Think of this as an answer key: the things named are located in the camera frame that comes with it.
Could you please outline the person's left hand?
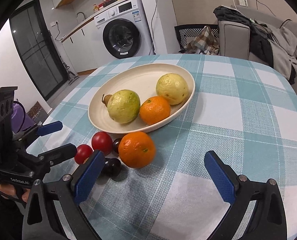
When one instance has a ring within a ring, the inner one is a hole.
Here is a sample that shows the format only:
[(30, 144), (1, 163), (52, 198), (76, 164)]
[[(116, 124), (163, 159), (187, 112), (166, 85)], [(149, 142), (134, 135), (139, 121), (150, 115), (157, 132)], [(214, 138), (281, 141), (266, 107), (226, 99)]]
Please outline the person's left hand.
[[(26, 202), (28, 201), (29, 195), (30, 195), (30, 189), (23, 189), (24, 193), (21, 195), (22, 201)], [(4, 198), (15, 198), (16, 195), (16, 189), (11, 184), (0, 184), (0, 192), (6, 194), (6, 196), (3, 196)]]

